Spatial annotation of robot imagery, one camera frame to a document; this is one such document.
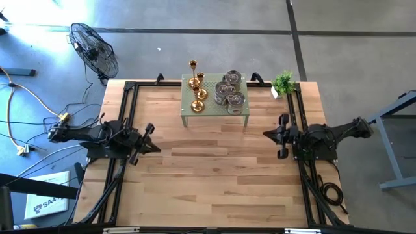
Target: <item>black fan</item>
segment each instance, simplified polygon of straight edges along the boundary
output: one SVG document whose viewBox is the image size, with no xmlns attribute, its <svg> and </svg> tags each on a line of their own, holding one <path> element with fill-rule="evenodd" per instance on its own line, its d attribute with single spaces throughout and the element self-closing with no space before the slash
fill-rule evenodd
<svg viewBox="0 0 416 234">
<path fill-rule="evenodd" d="M 70 40 L 78 55 L 98 74 L 101 84 L 116 77 L 118 64 L 112 46 L 84 23 L 71 25 Z"/>
</svg>

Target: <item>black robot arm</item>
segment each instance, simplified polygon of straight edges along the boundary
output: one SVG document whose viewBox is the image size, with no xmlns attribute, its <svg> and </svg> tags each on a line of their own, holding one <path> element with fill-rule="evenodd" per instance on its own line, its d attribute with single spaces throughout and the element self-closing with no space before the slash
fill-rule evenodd
<svg viewBox="0 0 416 234">
<path fill-rule="evenodd" d="M 141 135 L 138 129 L 126 127 L 124 121 L 112 120 L 95 127 L 71 127 L 68 121 L 55 124 L 48 132 L 51 142 L 67 142 L 80 140 L 83 147 L 88 149 L 87 157 L 127 159 L 133 165 L 137 164 L 138 154 L 160 152 L 152 143 L 150 135 L 155 130 L 153 124 L 148 124 L 146 132 Z"/>
<path fill-rule="evenodd" d="M 312 124 L 305 133 L 299 132 L 297 126 L 286 128 L 288 123 L 289 115 L 282 114 L 279 117 L 279 127 L 263 133 L 276 144 L 283 146 L 282 150 L 278 151 L 279 159 L 284 159 L 288 156 L 285 145 L 286 143 L 291 143 L 298 150 L 297 159 L 334 160 L 337 159 L 335 152 L 337 145 L 344 138 L 369 138 L 372 135 L 372 129 L 369 124 L 361 117 L 337 127 L 328 127 L 326 124 Z"/>
</svg>

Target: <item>wooden tabletop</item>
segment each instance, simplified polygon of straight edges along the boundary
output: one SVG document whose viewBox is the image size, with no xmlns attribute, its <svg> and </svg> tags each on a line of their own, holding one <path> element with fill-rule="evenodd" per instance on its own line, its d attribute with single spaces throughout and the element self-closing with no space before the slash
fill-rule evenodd
<svg viewBox="0 0 416 234">
<path fill-rule="evenodd" d="M 125 82 L 108 83 L 101 109 L 107 121 L 118 118 Z M 326 123 L 318 84 L 300 86 L 308 124 Z M 238 116 L 190 118 L 184 128 L 180 87 L 140 87 L 133 127 L 143 133 L 152 123 L 151 137 L 162 153 L 142 155 L 137 166 L 128 164 L 117 226 L 306 227 L 297 163 L 291 155 L 278 160 L 281 146 L 262 135 L 276 128 L 281 114 L 289 113 L 287 100 L 272 99 L 270 88 L 249 88 L 248 99 L 246 129 Z M 295 97 L 294 106 L 298 113 Z M 101 196 L 108 163 L 100 159 L 87 168 L 75 221 Z M 325 182 L 340 185 L 329 163 L 318 161 L 317 171 Z M 317 220 L 316 203 L 311 202 Z M 331 208 L 348 223 L 340 207 Z"/>
</svg>

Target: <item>concrete floor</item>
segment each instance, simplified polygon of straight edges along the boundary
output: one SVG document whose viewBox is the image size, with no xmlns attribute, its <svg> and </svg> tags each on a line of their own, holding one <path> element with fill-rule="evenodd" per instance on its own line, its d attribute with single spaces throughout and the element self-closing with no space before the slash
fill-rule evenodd
<svg viewBox="0 0 416 234">
<path fill-rule="evenodd" d="M 293 0 L 299 30 L 303 31 L 414 31 L 416 2 L 411 0 Z M 26 4 L 28 11 L 22 11 Z M 181 28 L 181 29 L 267 29 L 290 30 L 284 0 L 123 0 L 97 1 L 5 1 L 3 13 L 19 23 L 8 35 L 0 36 L 0 66 L 33 68 L 36 77 L 13 77 L 38 94 L 54 111 L 81 100 L 87 87 L 83 62 L 67 44 L 64 32 L 45 32 L 27 23 L 93 27 Z M 116 79 L 169 79 L 188 72 L 187 62 L 196 59 L 207 73 L 230 69 L 259 72 L 271 79 L 282 70 L 294 71 L 299 80 L 292 36 L 214 34 L 116 34 L 101 36 L 112 44 L 120 72 Z M 300 45 L 308 81 L 317 81 L 328 124 L 339 125 L 356 116 L 369 117 L 397 96 L 415 89 L 414 37 L 318 37 L 301 36 Z M 94 85 L 87 103 L 101 103 L 105 88 L 87 68 Z M 0 89 L 0 116 L 5 119 L 9 90 Z M 72 107 L 75 112 L 79 107 Z M 99 107 L 80 112 L 73 120 L 95 118 Z M 50 114 L 30 94 L 18 90 L 12 101 L 11 119 L 41 122 Z M 13 125 L 14 137 L 27 140 L 43 131 L 42 126 Z M 6 134 L 3 123 L 0 133 Z M 11 141 L 0 136 L 0 172 L 16 175 L 48 153 L 75 143 L 49 143 L 39 136 L 34 144 L 47 151 L 16 156 Z M 68 152 L 43 162 L 46 165 Z M 381 192 L 379 182 L 394 178 L 378 131 L 367 140 L 346 139 L 339 145 L 339 168 L 346 205 L 353 225 L 363 228 L 414 232 L 416 230 L 416 187 Z M 404 174 L 416 176 L 416 160 L 406 159 Z M 48 166 L 34 176 L 59 172 L 73 163 L 85 163 L 85 151 Z"/>
</svg>

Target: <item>gold candlestick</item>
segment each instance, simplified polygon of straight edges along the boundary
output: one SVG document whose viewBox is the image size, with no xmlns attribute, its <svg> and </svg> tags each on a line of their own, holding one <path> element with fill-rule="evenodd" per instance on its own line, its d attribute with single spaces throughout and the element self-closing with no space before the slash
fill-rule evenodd
<svg viewBox="0 0 416 234">
<path fill-rule="evenodd" d="M 202 112 L 204 109 L 205 109 L 205 105 L 203 104 L 203 102 L 202 101 L 200 101 L 199 100 L 199 98 L 198 98 L 198 93 L 199 92 L 201 92 L 201 87 L 199 87 L 198 85 L 194 85 L 193 87 L 192 87 L 192 91 L 194 92 L 194 94 L 195 94 L 195 101 L 193 101 L 191 104 L 190 104 L 190 109 L 192 110 L 192 111 L 194 111 L 194 112 Z"/>
<path fill-rule="evenodd" d="M 198 93 L 198 98 L 200 100 L 204 100 L 208 96 L 208 92 L 206 91 L 206 89 L 202 88 L 202 81 L 203 81 L 203 78 L 205 77 L 205 74 L 202 72 L 198 72 L 198 74 L 196 74 L 196 77 L 197 77 L 197 80 L 200 81 L 199 86 L 201 88 L 201 91 Z"/>
<path fill-rule="evenodd" d="M 195 69 L 196 69 L 197 64 L 198 63 L 195 60 L 189 61 L 189 66 L 192 69 L 192 74 L 193 74 L 192 78 L 190 78 L 189 81 L 188 81 L 188 85 L 190 87 L 192 87 L 194 85 L 200 85 L 200 81 L 195 77 Z"/>
</svg>

